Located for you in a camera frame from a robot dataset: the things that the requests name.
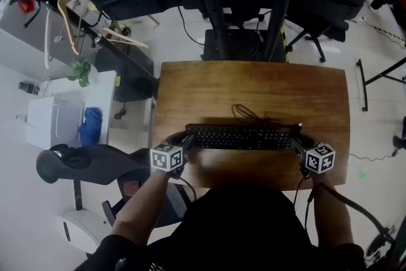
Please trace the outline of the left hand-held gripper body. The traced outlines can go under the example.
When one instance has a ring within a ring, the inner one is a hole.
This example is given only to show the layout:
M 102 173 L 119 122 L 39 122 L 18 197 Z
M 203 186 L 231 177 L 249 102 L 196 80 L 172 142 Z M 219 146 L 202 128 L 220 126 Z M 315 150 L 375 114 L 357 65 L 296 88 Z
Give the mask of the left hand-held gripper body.
M 161 143 L 150 149 L 150 165 L 154 169 L 164 171 L 171 178 L 180 179 L 185 165 L 183 149 Z

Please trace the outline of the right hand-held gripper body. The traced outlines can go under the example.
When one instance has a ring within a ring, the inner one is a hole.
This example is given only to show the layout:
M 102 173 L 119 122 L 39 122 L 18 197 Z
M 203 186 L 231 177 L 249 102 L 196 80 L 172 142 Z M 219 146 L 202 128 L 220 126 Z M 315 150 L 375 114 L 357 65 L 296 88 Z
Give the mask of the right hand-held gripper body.
M 336 151 L 329 144 L 321 142 L 300 158 L 300 172 L 308 180 L 311 173 L 320 175 L 334 167 Z

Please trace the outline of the black keyboard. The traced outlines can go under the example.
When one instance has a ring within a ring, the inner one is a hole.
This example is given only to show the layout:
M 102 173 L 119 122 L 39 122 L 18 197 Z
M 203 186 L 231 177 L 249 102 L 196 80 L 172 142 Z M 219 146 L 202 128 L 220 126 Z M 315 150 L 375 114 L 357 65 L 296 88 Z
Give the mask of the black keyboard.
M 301 124 L 187 124 L 193 146 L 220 150 L 285 150 Z

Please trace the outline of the person's right forearm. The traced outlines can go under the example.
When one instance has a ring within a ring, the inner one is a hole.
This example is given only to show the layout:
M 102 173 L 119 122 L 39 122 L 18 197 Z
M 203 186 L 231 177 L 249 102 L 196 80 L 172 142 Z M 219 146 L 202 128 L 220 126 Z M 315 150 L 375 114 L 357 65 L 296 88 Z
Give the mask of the person's right forearm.
M 314 190 L 314 215 L 318 246 L 334 248 L 353 244 L 350 214 L 347 207 L 331 192 L 336 189 L 326 174 L 311 176 Z

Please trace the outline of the person's left forearm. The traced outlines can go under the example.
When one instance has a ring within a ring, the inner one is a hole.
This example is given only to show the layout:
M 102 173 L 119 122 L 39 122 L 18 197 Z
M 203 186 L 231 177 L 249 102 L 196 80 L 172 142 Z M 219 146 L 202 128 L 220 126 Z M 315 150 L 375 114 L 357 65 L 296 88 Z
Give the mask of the person's left forearm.
M 145 247 L 159 218 L 168 186 L 167 173 L 154 171 L 141 188 L 119 211 L 112 235 L 120 235 Z

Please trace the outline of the black box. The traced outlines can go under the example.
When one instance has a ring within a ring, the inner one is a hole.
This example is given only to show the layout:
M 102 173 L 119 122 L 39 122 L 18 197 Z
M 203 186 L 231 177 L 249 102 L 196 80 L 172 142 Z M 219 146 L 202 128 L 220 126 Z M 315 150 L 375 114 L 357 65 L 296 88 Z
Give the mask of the black box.
M 154 74 L 153 61 L 141 50 L 134 46 L 119 46 L 126 56 L 134 60 L 147 72 Z M 111 52 L 102 48 L 96 54 L 95 67 L 98 72 L 114 70 L 117 80 L 114 90 L 114 100 L 120 103 L 146 100 L 153 94 L 153 86 L 146 77 L 115 57 Z

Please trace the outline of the black office chair with headrest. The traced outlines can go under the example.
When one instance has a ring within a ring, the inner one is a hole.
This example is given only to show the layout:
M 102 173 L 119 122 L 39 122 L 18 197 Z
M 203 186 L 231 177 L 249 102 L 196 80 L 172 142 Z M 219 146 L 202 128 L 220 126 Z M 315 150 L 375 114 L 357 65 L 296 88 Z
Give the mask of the black office chair with headrest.
M 102 208 L 109 224 L 132 196 L 159 169 L 150 165 L 150 149 L 140 149 L 127 154 L 110 145 L 92 145 L 70 148 L 56 145 L 42 151 L 36 160 L 38 175 L 47 183 L 59 179 L 109 185 L 117 182 L 122 198 L 116 205 L 103 202 Z M 182 221 L 190 200 L 179 185 L 167 186 L 156 227 Z

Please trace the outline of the black metal floor stand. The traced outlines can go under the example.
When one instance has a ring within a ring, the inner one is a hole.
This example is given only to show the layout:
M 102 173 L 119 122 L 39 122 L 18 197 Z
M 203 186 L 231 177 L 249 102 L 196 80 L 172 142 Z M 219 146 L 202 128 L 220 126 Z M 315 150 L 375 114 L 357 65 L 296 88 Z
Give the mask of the black metal floor stand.
M 383 70 L 382 72 L 378 73 L 376 76 L 371 77 L 370 79 L 365 78 L 364 74 L 364 69 L 362 65 L 361 59 L 359 59 L 356 62 L 356 66 L 359 69 L 360 72 L 360 77 L 361 77 L 361 82 L 362 82 L 362 91 L 363 91 L 363 100 L 364 100 L 364 105 L 362 107 L 363 112 L 367 112 L 369 110 L 369 103 L 368 103 L 368 94 L 367 94 L 367 87 L 368 85 L 384 78 L 388 79 L 390 81 L 394 81 L 396 83 L 400 83 L 403 85 L 406 85 L 406 75 L 403 76 L 401 79 L 395 78 L 389 75 L 389 73 L 394 72 L 396 69 L 400 68 L 401 66 L 406 65 L 406 56 L 403 57 L 401 60 L 399 60 L 397 63 L 394 65 L 390 66 L 389 68 Z

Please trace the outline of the person's black shirt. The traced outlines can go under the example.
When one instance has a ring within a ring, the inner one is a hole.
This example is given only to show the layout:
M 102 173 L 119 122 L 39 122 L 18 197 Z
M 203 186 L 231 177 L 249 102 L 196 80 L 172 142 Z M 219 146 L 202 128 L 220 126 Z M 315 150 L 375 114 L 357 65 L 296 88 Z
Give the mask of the person's black shirt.
M 212 189 L 168 237 L 141 248 L 110 235 L 75 271 L 365 271 L 356 244 L 314 246 L 292 202 L 262 187 Z

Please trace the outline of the white round device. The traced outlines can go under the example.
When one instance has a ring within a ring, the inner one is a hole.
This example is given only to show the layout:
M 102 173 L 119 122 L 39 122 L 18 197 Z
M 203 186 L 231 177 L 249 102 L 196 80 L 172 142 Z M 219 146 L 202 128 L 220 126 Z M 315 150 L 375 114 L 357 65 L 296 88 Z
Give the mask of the white round device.
M 112 229 L 106 219 L 87 209 L 68 211 L 58 216 L 56 226 L 69 244 L 89 254 L 98 249 Z

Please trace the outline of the wooden clothes hanger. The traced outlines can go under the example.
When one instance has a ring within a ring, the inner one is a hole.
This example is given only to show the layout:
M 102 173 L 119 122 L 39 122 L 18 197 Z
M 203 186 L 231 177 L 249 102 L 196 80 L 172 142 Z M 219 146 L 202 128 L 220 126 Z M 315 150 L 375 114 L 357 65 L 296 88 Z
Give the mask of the wooden clothes hanger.
M 73 0 L 58 0 L 57 1 L 57 6 L 59 9 L 60 14 L 63 17 L 63 21 L 65 24 L 65 28 L 67 30 L 67 35 L 68 35 L 68 39 L 69 39 L 69 43 L 71 45 L 72 51 L 77 55 L 80 56 L 80 52 L 77 49 L 77 45 L 74 41 L 73 38 L 73 33 L 72 33 L 72 29 L 71 29 L 71 25 L 70 25 L 70 19 L 69 19 L 69 13 L 68 13 L 68 3 L 70 3 Z
M 123 43 L 123 44 L 130 44 L 133 46 L 137 46 L 139 48 L 146 48 L 149 49 L 149 45 L 139 42 L 137 40 L 131 39 L 130 37 L 124 36 L 114 30 L 111 30 L 109 28 L 103 27 L 102 28 L 103 31 L 103 35 L 107 36 L 107 35 L 111 35 L 111 38 L 109 39 L 109 41 L 111 43 Z

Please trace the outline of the green potted plant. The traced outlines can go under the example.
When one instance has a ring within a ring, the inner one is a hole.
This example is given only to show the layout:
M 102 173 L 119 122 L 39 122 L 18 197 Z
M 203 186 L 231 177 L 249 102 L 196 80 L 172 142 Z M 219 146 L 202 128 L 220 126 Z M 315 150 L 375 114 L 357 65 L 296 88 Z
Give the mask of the green potted plant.
M 85 58 L 78 56 L 72 61 L 70 68 L 70 75 L 67 76 L 69 81 L 78 81 L 82 88 L 90 85 L 89 73 L 91 72 L 91 64 Z

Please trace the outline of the white box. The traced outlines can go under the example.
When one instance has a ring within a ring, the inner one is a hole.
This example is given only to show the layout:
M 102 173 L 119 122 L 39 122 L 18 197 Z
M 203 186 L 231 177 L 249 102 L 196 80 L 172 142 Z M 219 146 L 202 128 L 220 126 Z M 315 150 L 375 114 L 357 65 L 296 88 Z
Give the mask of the white box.
M 84 102 L 76 94 L 59 94 L 31 100 L 27 114 L 27 142 L 48 150 L 59 144 L 79 146 Z

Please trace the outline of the black bottle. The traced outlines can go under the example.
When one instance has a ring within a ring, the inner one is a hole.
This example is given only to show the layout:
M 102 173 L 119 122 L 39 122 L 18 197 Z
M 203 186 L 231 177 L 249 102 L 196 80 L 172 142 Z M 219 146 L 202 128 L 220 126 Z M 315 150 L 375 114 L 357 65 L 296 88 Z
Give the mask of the black bottle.
M 39 89 L 37 88 L 37 85 L 32 82 L 28 82 L 28 81 L 19 82 L 18 89 L 20 89 L 30 95 L 38 95 L 38 93 L 39 93 Z

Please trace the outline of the small red object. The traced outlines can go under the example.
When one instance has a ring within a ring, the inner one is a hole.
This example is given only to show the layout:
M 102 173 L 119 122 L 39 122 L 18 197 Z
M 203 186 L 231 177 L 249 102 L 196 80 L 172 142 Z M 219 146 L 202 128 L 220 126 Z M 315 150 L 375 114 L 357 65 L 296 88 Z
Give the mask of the small red object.
M 35 10 L 34 0 L 18 0 L 17 3 L 21 11 L 25 14 L 31 13 Z

